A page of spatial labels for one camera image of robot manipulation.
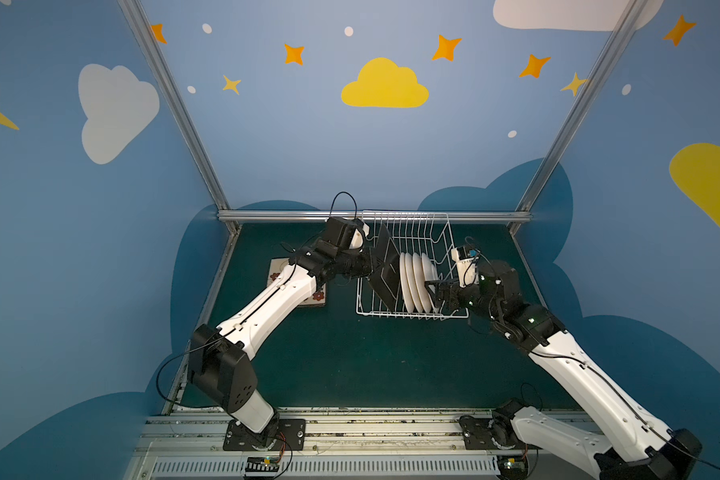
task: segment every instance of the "white wire dish rack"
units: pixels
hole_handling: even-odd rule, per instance
[[[364,210],[360,217],[370,227],[368,241],[376,247],[379,232],[383,225],[389,230],[392,242],[400,254],[426,254],[435,265],[438,280],[454,278],[454,262],[451,250],[454,239],[451,222],[447,214]],[[468,318],[469,311],[460,309],[454,312],[409,313],[405,309],[401,287],[396,293],[394,309],[386,307],[382,299],[373,291],[368,280],[358,279],[357,313],[365,316],[385,316],[400,318],[420,318],[445,320],[449,318]]]

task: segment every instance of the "green table surface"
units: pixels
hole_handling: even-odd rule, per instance
[[[288,253],[281,241],[300,246],[323,224],[245,224],[209,324],[230,318],[266,287],[269,261]],[[507,228],[453,225],[454,241],[471,235],[490,259],[520,273],[527,301],[538,302]],[[494,408],[535,386],[544,408],[579,408],[567,392],[497,333],[472,331],[464,319],[420,320],[360,316],[357,285],[328,283],[326,306],[297,308],[264,342],[253,360],[259,391],[273,406]],[[472,327],[490,330],[471,315]],[[539,406],[533,389],[528,402]],[[200,390],[182,402],[211,405]]]

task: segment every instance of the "white cloud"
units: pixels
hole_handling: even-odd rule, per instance
[[[609,32],[630,0],[496,0],[494,18],[509,28]],[[637,27],[651,21],[664,0],[648,0]]]
[[[89,64],[77,81],[88,121],[83,148],[97,164],[108,164],[157,116],[160,98],[152,84],[139,82],[127,68]]]

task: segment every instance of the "stack of plates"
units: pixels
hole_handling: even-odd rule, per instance
[[[408,313],[432,313],[434,286],[425,281],[438,278],[438,270],[426,254],[400,254],[400,287]]]

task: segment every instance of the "yellow cloud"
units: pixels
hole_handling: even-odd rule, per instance
[[[720,227],[720,147],[693,144],[683,148],[670,163],[670,175]]]
[[[374,58],[360,70],[358,80],[342,90],[342,101],[352,107],[421,107],[429,90],[418,84],[416,73],[388,58]]]

